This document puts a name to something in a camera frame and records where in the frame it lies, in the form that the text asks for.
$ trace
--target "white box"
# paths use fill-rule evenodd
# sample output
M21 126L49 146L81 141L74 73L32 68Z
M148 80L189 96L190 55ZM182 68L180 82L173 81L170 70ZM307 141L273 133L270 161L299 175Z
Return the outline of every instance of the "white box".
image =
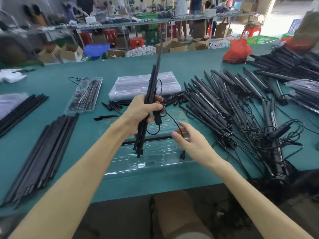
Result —
M205 9L204 16L205 17L215 17L216 16L216 8Z
M85 21L87 24L93 24L93 23L96 23L96 18L95 17L86 17Z

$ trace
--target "person in white dress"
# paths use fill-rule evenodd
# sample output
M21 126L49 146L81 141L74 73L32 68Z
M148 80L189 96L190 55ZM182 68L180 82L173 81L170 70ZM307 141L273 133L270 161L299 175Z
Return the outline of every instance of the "person in white dress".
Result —
M187 15L187 7L188 7L187 0L175 0L174 4L175 4L175 16ZM176 22L176 25L177 25L178 34L179 34L178 39L181 40L181 26L183 26L184 41L186 41L187 40L186 21Z

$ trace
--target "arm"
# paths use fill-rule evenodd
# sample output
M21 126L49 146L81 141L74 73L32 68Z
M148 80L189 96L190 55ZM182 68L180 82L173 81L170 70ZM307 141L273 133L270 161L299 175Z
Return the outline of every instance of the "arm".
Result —
M144 97L133 99L126 112L35 204L10 239L72 238L122 142L150 112L163 108L158 103L144 104Z
M172 133L174 140L189 156L221 178L265 239L313 238L223 160L200 132L190 124L180 124L183 126L182 132L188 133L191 142L183 139L178 130Z

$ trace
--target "right arm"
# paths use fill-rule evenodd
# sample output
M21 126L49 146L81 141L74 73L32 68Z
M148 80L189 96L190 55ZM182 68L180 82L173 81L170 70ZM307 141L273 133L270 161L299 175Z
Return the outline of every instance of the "right arm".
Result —
M199 131L184 122L180 125L183 127L181 128L183 135L185 132L190 136L190 142L186 141L178 130L172 133L173 139L186 150L190 157L221 178L263 238L313 239L246 181L230 163L222 159Z

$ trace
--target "person in black shirt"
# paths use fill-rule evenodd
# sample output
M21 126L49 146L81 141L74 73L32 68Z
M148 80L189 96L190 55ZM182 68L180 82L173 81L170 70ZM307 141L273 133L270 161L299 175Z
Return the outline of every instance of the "person in black shirt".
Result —
M205 9L210 9L210 8L216 8L218 5L218 1L217 0L208 0L205 3ZM206 33L208 31L208 27L209 25L213 22L213 19L206 19ZM216 22L213 22L212 25L212 36L214 36L215 33L215 29L216 29Z

